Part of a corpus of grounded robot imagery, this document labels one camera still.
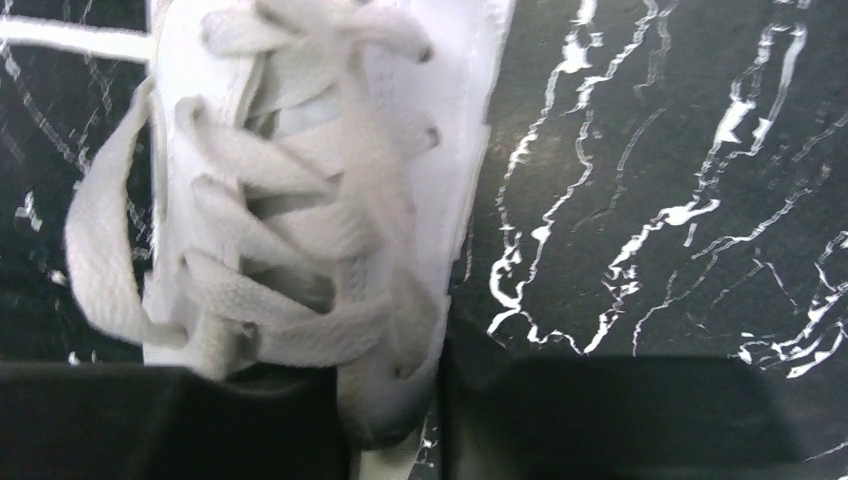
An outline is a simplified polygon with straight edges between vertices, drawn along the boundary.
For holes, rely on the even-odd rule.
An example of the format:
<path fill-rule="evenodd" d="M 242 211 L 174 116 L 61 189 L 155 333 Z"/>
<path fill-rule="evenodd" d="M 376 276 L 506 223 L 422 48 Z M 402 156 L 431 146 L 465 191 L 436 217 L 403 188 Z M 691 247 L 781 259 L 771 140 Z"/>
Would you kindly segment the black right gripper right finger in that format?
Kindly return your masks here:
<path fill-rule="evenodd" d="M 447 479 L 735 479 L 802 458 L 742 362 L 521 355 L 458 315 L 441 407 Z"/>

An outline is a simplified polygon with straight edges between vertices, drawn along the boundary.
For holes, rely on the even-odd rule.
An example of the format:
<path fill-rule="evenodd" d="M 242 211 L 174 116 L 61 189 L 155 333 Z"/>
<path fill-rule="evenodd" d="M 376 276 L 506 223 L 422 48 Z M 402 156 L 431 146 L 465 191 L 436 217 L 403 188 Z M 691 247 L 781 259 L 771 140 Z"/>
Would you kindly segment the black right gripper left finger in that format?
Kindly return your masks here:
<path fill-rule="evenodd" d="M 6 363 L 5 479 L 345 479 L 326 370 Z"/>

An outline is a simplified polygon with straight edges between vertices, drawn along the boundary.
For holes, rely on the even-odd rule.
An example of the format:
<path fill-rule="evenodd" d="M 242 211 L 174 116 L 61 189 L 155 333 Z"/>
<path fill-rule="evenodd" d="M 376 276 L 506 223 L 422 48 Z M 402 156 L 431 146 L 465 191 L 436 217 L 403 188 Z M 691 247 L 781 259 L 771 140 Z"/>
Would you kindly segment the white shoelace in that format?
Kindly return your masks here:
<path fill-rule="evenodd" d="M 428 62 L 410 13 L 168 1 L 146 34 L 3 15 L 1 37 L 149 67 L 67 214 L 91 327 L 213 378 L 255 360 L 430 368 L 441 312 L 414 268 L 407 163 L 439 132 L 374 105 L 363 59 L 376 45 Z"/>

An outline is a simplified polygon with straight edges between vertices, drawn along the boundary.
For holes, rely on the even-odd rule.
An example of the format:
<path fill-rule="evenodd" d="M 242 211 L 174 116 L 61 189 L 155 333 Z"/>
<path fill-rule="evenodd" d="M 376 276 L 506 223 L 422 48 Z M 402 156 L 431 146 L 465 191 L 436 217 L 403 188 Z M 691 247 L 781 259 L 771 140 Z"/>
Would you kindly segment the white sneaker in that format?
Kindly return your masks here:
<path fill-rule="evenodd" d="M 357 446 L 413 437 L 511 1 L 154 1 L 150 366 L 331 366 Z"/>

